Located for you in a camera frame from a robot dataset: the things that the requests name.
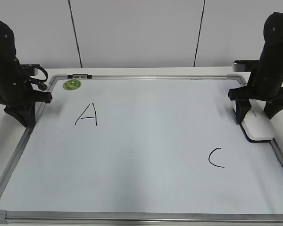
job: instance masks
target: white wall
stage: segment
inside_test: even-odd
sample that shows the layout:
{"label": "white wall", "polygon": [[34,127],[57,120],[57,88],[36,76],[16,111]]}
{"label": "white wall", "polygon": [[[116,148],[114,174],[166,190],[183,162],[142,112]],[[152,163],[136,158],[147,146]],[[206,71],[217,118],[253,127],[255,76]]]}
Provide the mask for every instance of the white wall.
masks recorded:
{"label": "white wall", "polygon": [[0,0],[0,20],[14,31],[20,63],[80,66],[67,0]]}
{"label": "white wall", "polygon": [[273,12],[283,12],[283,0],[206,0],[195,66],[259,59],[264,23]]}
{"label": "white wall", "polygon": [[192,66],[203,0],[72,0],[83,67]]}
{"label": "white wall", "polygon": [[[204,0],[70,0],[83,67],[193,66]],[[196,66],[258,59],[283,0],[206,0]],[[80,67],[67,0],[0,0],[21,63]]]}

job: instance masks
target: round sticker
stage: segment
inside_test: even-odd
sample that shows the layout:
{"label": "round sticker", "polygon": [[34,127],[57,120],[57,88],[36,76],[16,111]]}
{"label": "round sticker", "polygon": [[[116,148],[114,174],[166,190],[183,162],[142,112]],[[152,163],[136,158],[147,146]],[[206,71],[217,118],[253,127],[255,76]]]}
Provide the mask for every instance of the round sticker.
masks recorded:
{"label": "round sticker", "polygon": [[82,83],[79,80],[72,79],[72,80],[68,80],[64,82],[63,88],[66,90],[75,90],[75,89],[80,88],[81,84]]}

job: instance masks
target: whiteboard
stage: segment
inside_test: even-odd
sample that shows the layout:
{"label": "whiteboard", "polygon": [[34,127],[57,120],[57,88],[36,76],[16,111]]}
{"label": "whiteboard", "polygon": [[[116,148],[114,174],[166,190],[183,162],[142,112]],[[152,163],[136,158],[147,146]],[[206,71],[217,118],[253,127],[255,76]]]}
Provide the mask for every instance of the whiteboard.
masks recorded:
{"label": "whiteboard", "polygon": [[283,169],[236,80],[59,80],[0,200],[17,211],[283,214]]}

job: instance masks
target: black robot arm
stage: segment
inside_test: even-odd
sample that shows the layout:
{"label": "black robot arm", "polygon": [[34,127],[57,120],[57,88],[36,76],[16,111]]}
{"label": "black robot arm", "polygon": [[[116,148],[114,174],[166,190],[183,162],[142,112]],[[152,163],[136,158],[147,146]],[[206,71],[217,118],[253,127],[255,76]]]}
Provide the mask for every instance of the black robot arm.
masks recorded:
{"label": "black robot arm", "polygon": [[257,68],[246,86],[230,89],[236,102],[236,120],[241,123],[251,109],[249,99],[266,101],[264,111],[271,119],[283,109],[283,13],[273,13],[264,25],[265,45]]}
{"label": "black robot arm", "polygon": [[[33,70],[40,69],[46,79],[32,78]],[[47,72],[40,65],[20,65],[16,58],[13,31],[0,21],[0,104],[4,111],[16,118],[23,126],[33,127],[35,121],[35,103],[50,103],[50,92],[34,90],[32,84],[46,90],[44,82]]]}

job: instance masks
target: black bracket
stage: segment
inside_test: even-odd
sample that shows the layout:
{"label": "black bracket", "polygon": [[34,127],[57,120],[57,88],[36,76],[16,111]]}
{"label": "black bracket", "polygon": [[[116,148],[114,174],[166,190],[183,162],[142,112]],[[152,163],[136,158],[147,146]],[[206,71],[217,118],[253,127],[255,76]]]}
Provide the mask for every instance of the black bracket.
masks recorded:
{"label": "black bracket", "polygon": [[50,103],[52,96],[50,92],[41,92],[32,88],[22,102],[6,103],[0,95],[0,104],[5,105],[5,113],[17,119],[24,127],[33,127],[36,124],[35,103]]}
{"label": "black bracket", "polygon": [[262,98],[252,91],[251,83],[253,81],[256,69],[250,73],[250,79],[246,86],[230,89],[228,96],[230,100],[236,102],[236,121],[241,124],[247,112],[251,109],[249,99],[266,101],[264,112],[269,119],[274,117],[279,111],[283,110],[283,87],[273,98]]}

